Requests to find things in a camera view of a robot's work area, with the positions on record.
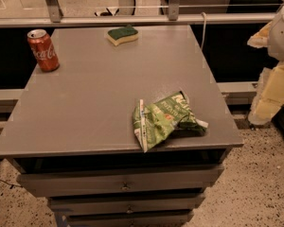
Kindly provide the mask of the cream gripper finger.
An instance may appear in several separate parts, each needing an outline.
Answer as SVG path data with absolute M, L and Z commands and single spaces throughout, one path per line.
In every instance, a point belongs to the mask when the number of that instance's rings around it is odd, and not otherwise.
M 247 44 L 254 48 L 268 47 L 268 37 L 269 37 L 271 24 L 272 23 L 269 22 L 263 28 L 261 28 L 257 33 L 251 36 L 250 39 L 247 41 Z
M 258 82 L 257 94 L 253 99 L 248 121 L 253 125 L 264 125 L 284 105 L 284 61 L 273 69 L 264 67 Z

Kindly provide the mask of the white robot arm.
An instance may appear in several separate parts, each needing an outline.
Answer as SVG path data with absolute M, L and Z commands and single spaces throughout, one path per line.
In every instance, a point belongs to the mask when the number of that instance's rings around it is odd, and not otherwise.
M 266 47 L 268 55 L 278 60 L 273 69 L 264 68 L 261 72 L 248 114 L 252 124 L 264 125 L 284 105 L 284 5 L 273 21 L 251 36 L 247 44 L 254 48 Z

